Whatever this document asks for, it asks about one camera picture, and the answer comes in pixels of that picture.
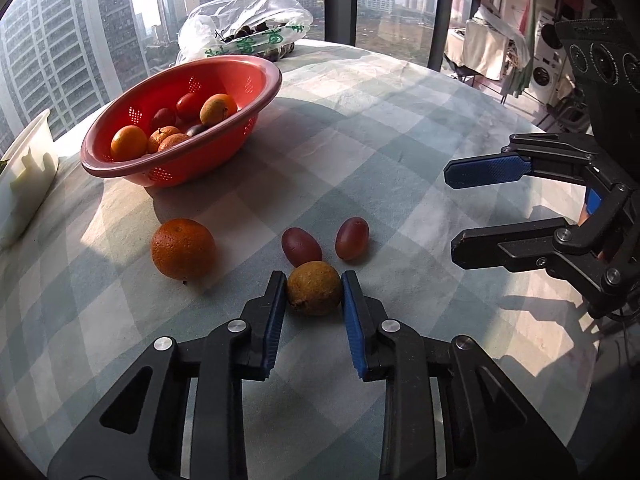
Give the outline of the white washing machine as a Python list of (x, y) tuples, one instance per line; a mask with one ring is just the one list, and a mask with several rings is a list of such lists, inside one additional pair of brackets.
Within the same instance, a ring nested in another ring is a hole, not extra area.
[(540, 10), (535, 29), (532, 76), (525, 92), (541, 104), (549, 104), (555, 95), (564, 61), (565, 51), (556, 34), (553, 15)]

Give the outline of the checkered tablecloth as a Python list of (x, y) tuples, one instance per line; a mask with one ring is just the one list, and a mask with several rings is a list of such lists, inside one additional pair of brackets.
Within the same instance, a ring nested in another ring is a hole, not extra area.
[[(419, 333), (474, 338), (562, 441), (582, 414), (597, 337), (582, 297), (542, 271), (463, 271), (451, 240), (474, 226), (562, 216), (584, 190), (524, 178), (454, 190), (450, 159), (499, 151), (532, 125), (440, 73), (337, 44), (303, 41), (280, 64), (283, 84), (229, 162), (175, 188), (98, 179), (79, 161), (79, 124), (56, 142), (51, 191), (1, 256), (1, 418), (46, 469), (73, 429), (153, 340), (205, 336), (290, 267), (291, 226), (337, 270), (341, 224), (368, 222), (355, 266), (363, 291)], [(165, 222), (212, 233), (213, 270), (178, 281), (151, 259)]]

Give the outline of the plastic bag of cherries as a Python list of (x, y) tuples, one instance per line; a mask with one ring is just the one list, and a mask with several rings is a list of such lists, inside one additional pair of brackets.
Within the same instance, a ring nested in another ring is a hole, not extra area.
[(297, 0), (214, 0), (190, 12), (178, 32), (178, 65), (239, 54), (277, 62), (314, 22)]

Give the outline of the red grape right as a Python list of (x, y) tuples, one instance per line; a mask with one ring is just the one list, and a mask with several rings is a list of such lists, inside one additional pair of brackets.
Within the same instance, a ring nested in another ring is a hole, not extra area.
[(360, 217), (347, 219), (338, 229), (335, 252), (344, 261), (358, 259), (369, 244), (370, 230), (367, 221)]

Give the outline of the white plastic bowl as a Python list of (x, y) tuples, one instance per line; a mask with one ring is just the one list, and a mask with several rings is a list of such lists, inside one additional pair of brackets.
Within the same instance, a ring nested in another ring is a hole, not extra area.
[(50, 113), (46, 108), (38, 114), (2, 156), (2, 249), (11, 247), (26, 230), (58, 172)]

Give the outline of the red plastic colander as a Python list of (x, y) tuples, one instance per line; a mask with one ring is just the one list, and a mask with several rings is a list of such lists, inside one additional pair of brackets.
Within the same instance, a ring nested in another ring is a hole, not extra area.
[[(147, 188), (193, 180), (242, 148), (281, 84), (276, 64), (247, 55), (168, 68), (104, 108), (82, 141), (81, 165), (95, 177), (125, 178)], [(112, 145), (123, 128), (146, 135), (143, 154), (116, 156)]]

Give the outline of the small red tomato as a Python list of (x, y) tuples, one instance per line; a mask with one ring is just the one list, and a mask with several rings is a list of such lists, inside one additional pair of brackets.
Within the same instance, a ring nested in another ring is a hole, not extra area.
[(172, 108), (160, 108), (152, 118), (151, 130), (174, 126), (176, 124), (176, 113)]

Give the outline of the dark plum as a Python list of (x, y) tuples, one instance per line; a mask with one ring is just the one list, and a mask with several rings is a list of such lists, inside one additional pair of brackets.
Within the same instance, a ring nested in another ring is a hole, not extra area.
[(186, 130), (187, 136), (197, 136), (207, 129), (206, 125), (197, 124)]

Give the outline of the small mandarin orange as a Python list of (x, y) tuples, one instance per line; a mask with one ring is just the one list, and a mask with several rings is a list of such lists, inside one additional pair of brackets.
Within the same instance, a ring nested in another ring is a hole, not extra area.
[(189, 139), (190, 139), (190, 136), (188, 136), (185, 133), (182, 133), (182, 132), (173, 133), (171, 136), (166, 136), (166, 138), (162, 142), (160, 142), (160, 145), (158, 146), (157, 151), (159, 153), (162, 151), (166, 151), (168, 150), (168, 148), (173, 148), (174, 146), (181, 144), (183, 142), (186, 142)]

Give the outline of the large yellow orange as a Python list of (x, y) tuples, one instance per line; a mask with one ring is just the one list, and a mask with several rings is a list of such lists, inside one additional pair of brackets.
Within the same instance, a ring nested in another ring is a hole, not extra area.
[(210, 96), (200, 110), (200, 122), (205, 127), (213, 127), (238, 111), (238, 104), (232, 96), (217, 93)]

